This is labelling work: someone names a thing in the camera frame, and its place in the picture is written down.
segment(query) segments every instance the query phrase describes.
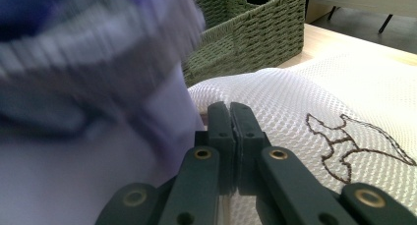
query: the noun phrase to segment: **white mesh fabric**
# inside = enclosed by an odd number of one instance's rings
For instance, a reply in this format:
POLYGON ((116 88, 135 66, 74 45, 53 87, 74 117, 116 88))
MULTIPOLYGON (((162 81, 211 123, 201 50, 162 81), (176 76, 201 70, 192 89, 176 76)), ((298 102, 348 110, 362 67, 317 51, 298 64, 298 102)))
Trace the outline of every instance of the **white mesh fabric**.
MULTIPOLYGON (((271 143, 291 149, 324 186, 374 185, 417 214, 417 69, 361 61, 339 55, 211 79, 189 91, 201 113, 216 101, 250 106, 271 143)), ((234 196, 231 204, 231 224, 261 224, 252 198, 234 196)))

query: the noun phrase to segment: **green wicker basket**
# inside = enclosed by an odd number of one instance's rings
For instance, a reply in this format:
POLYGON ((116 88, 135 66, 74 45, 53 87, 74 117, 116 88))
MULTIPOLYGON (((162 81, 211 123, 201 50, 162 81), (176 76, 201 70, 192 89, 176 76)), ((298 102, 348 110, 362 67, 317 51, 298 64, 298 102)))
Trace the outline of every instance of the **green wicker basket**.
POLYGON ((276 67, 301 52, 305 0, 248 1, 197 0, 208 29, 183 64, 187 85, 276 67))

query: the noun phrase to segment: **chair leg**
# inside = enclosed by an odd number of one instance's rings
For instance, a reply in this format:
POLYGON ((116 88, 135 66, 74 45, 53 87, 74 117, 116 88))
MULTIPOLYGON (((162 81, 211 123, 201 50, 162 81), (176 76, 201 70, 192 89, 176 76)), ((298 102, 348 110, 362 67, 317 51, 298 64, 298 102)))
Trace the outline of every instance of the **chair leg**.
POLYGON ((383 26, 380 28, 378 33, 383 33, 384 29, 386 29, 387 24, 389 23, 390 19, 392 18, 392 15, 389 15, 384 22, 383 26))
POLYGON ((330 14, 328 14, 328 21, 331 20, 331 16, 333 15, 335 10, 336 10, 336 7, 333 6, 333 8, 331 8, 330 14))

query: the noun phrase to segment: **brown stitching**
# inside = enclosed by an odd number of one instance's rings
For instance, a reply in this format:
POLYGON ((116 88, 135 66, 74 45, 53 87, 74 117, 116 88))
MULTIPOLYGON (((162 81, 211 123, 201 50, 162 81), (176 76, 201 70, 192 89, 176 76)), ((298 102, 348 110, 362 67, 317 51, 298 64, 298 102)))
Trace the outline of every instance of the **brown stitching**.
POLYGON ((314 135, 320 135, 320 136, 322 136, 323 138, 325 138, 326 142, 328 143, 328 146, 330 148, 330 154, 328 154, 328 155, 322 155, 322 164, 325 167, 326 171, 328 171, 328 173, 330 175, 332 175, 333 178, 335 178, 336 180, 338 180, 338 181, 340 181, 342 183, 345 183, 345 184, 351 183, 351 179, 352 179, 352 165, 350 163, 346 162, 345 159, 349 155, 351 155, 352 153, 358 153, 358 152, 378 153, 378 154, 382 154, 382 155, 385 155, 385 156, 388 156, 388 157, 397 159, 397 160, 399 160, 399 161, 401 161, 401 162, 403 162, 403 163, 405 163, 407 165, 417 166, 415 160, 413 160, 411 157, 409 157, 405 153, 405 151, 403 149, 401 149, 401 147, 399 146, 398 142, 396 142, 393 137, 391 137, 387 132, 385 132, 381 128, 379 128, 377 126, 374 126, 372 124, 369 124, 369 123, 364 123, 364 122, 360 122, 360 121, 354 120, 354 119, 348 117, 345 114, 341 114, 339 117, 340 117, 340 119, 343 120, 343 124, 341 126, 336 127, 336 128, 330 128, 330 127, 326 126, 323 121, 319 120, 318 118, 316 118, 312 114, 307 113, 307 116, 306 116, 306 124, 309 127, 309 131, 312 132, 314 135), (322 127, 326 128, 328 130, 333 130, 333 131, 334 130, 339 130, 339 131, 342 131, 344 134, 347 135, 347 137, 342 138, 342 139, 338 139, 336 141, 331 141, 328 138, 328 136, 325 135, 324 133, 317 132, 317 131, 314 131, 313 130, 312 126, 310 125, 310 118, 314 118, 322 127), (396 157, 394 155, 385 153, 385 152, 380 151, 380 150, 368 149, 368 148, 359 148, 359 146, 357 145, 356 141, 346 131, 344 131, 342 129, 342 128, 346 127, 346 125, 347 125, 347 121, 346 120, 351 121, 351 122, 354 122, 354 123, 357 123, 357 124, 360 124, 360 125, 363 125, 363 126, 365 126, 367 128, 371 128, 371 129, 377 131, 378 133, 380 133, 381 135, 383 135, 389 141, 389 143, 394 148, 394 150, 400 156, 402 156, 403 158, 401 159, 399 157, 396 157), (338 175, 334 174, 333 172, 331 172, 331 170, 326 165, 326 160, 330 159, 334 155, 334 145, 335 144, 337 144, 337 143, 344 143, 344 142, 347 142, 347 141, 351 141, 352 144, 355 146, 355 149, 348 150, 345 154, 342 155, 342 157, 339 160, 340 163, 342 165, 346 166, 346 168, 347 168, 347 176, 348 176, 348 178, 347 178, 347 180, 344 180, 340 176, 338 176, 338 175))

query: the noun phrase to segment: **floor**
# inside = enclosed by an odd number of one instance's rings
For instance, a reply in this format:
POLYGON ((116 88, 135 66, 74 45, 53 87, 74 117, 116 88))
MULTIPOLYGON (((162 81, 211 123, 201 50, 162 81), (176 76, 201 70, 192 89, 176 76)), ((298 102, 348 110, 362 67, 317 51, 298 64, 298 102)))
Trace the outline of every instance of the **floor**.
POLYGON ((386 14, 338 8, 330 21, 327 14, 312 25, 417 54, 417 19, 394 15, 379 34, 386 18, 386 14))

